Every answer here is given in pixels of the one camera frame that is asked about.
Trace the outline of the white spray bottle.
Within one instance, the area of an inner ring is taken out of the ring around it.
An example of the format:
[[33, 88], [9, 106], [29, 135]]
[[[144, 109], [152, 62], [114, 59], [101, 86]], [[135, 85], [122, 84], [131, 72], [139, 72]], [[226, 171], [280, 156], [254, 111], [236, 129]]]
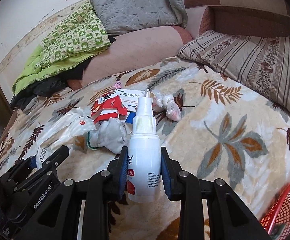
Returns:
[[148, 90], [138, 98], [128, 145], [128, 198], [137, 203], [153, 202], [160, 194], [161, 142], [152, 103]]

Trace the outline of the red mesh trash basket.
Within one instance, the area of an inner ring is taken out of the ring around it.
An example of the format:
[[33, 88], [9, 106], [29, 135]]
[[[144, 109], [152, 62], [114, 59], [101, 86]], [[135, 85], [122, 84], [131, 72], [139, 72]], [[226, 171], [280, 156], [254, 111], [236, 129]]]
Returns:
[[271, 239], [287, 239], [290, 235], [290, 184], [261, 218], [260, 223]]

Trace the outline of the leaf pattern fleece blanket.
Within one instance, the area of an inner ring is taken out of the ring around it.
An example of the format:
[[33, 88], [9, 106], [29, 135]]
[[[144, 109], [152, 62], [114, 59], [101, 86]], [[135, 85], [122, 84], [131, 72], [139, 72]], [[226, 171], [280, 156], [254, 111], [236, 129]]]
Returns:
[[15, 111], [0, 141], [0, 174], [34, 155], [42, 134], [70, 110], [89, 112], [117, 80], [126, 89], [172, 94], [182, 119], [155, 115], [169, 156], [200, 179], [224, 179], [257, 218], [290, 183], [290, 114], [206, 66], [177, 58], [38, 97]]

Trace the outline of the white plastic wrapper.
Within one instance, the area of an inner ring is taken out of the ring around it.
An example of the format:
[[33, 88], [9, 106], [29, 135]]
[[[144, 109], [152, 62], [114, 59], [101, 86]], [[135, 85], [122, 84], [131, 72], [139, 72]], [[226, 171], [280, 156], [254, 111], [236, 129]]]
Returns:
[[37, 141], [36, 168], [41, 169], [43, 162], [59, 147], [71, 148], [76, 137], [83, 137], [95, 128], [95, 124], [82, 108], [70, 110], [52, 124]]

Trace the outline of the crumpled white grey sock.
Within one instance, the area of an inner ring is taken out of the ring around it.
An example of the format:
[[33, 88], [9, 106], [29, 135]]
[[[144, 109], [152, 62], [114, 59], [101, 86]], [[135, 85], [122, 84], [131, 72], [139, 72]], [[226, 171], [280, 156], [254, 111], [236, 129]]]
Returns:
[[91, 150], [104, 147], [114, 154], [120, 154], [127, 145], [127, 132], [121, 120], [110, 118], [89, 131], [87, 145]]

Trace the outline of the black jacket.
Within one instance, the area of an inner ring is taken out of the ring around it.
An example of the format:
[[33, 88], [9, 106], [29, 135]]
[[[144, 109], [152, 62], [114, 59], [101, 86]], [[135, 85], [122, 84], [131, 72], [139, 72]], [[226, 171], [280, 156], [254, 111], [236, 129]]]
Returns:
[[25, 89], [21, 90], [17, 95], [13, 96], [10, 102], [10, 108], [12, 110], [24, 110], [34, 98], [38, 96], [50, 98], [54, 93], [61, 91], [66, 87], [67, 82], [58, 76], [49, 77], [42, 81], [35, 81]]

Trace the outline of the red snack wrapper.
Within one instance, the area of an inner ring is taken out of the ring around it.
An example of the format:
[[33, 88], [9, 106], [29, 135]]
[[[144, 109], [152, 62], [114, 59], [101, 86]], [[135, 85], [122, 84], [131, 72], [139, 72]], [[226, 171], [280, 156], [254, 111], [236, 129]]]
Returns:
[[110, 118], [119, 119], [127, 114], [128, 109], [122, 103], [119, 95], [107, 95], [99, 98], [91, 107], [91, 119], [95, 124]]

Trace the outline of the white medicine box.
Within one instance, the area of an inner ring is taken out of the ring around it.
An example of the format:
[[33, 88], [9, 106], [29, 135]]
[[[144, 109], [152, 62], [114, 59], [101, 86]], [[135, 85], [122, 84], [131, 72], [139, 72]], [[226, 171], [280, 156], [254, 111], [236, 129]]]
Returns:
[[122, 104], [128, 109], [124, 122], [132, 124], [136, 116], [138, 99], [145, 96], [145, 91], [119, 88], [114, 91], [114, 94], [120, 97]]

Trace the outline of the pink candy wrapper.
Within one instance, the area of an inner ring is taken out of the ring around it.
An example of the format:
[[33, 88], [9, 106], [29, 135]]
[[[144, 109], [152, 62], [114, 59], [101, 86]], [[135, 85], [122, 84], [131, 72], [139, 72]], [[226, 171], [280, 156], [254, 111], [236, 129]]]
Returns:
[[115, 89], [121, 89], [122, 88], [122, 84], [121, 84], [120, 80], [117, 80], [112, 87], [113, 87], [114, 90]]

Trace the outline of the striped floral pillow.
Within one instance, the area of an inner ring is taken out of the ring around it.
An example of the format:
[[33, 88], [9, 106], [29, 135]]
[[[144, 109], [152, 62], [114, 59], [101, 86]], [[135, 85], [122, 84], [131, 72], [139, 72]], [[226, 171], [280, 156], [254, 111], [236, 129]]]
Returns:
[[290, 112], [290, 36], [265, 38], [208, 30], [185, 44], [178, 55], [209, 66]]

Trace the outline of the green checkered quilt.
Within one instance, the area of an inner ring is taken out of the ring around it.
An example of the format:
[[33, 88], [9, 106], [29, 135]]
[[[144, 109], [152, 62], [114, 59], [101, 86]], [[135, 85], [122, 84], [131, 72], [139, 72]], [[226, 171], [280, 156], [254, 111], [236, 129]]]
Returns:
[[75, 68], [111, 45], [90, 1], [83, 3], [50, 31], [34, 49], [12, 85], [14, 96], [29, 85]]

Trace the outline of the pink quilted bolster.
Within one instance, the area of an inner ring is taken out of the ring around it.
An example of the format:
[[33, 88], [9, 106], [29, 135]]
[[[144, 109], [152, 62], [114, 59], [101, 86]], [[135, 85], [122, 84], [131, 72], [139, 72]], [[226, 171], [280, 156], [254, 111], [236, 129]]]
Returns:
[[179, 26], [163, 26], [132, 31], [114, 37], [109, 49], [81, 63], [65, 80], [77, 90], [103, 77], [143, 68], [168, 57], [192, 40], [191, 34]]

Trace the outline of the brown padded headboard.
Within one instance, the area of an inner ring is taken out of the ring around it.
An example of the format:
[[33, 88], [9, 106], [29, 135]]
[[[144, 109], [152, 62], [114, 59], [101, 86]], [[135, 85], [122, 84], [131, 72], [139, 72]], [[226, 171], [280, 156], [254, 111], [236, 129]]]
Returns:
[[187, 31], [207, 30], [259, 37], [290, 36], [290, 6], [285, 0], [184, 0]]

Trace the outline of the grey quilted pillow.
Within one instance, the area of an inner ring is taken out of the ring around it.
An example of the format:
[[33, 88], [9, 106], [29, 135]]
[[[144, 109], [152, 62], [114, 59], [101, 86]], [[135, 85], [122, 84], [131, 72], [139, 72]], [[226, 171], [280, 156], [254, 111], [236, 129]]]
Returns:
[[183, 0], [91, 0], [96, 15], [111, 36], [188, 21]]

